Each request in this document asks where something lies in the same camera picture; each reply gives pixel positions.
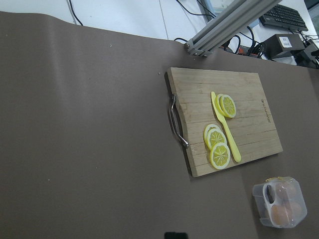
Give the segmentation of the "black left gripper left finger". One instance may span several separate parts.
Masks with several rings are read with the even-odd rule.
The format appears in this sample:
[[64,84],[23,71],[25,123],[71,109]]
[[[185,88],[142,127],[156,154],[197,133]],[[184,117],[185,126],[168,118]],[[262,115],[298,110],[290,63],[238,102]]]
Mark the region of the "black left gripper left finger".
[[176,232],[165,232],[164,239],[176,239]]

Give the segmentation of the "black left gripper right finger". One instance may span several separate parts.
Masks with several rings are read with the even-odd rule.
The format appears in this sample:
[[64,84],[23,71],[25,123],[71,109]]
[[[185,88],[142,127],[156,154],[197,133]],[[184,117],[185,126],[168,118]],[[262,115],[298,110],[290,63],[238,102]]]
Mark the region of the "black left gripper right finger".
[[176,239],[187,239],[187,233],[175,233]]

